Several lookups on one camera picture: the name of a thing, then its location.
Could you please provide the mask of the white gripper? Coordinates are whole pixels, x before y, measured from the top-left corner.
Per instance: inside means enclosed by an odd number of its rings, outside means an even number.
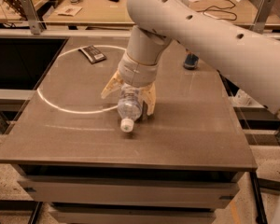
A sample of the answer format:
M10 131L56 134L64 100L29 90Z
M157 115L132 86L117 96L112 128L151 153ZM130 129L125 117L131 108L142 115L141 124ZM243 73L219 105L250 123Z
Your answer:
M108 81L101 92L101 98L106 98L110 93L121 88L123 83L140 88L143 101L147 104L147 115L154 113L156 104L156 88L155 83L158 72L158 65L144 65L135 62L125 52L119 62L118 70Z

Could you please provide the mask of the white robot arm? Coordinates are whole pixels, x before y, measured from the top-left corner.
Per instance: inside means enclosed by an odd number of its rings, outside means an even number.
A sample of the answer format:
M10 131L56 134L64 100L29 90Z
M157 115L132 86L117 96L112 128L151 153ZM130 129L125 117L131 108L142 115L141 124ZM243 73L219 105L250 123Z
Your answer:
M152 114L158 60L175 40L280 119L280 41L206 17L189 0L127 0L127 11L134 27L103 97L129 84Z

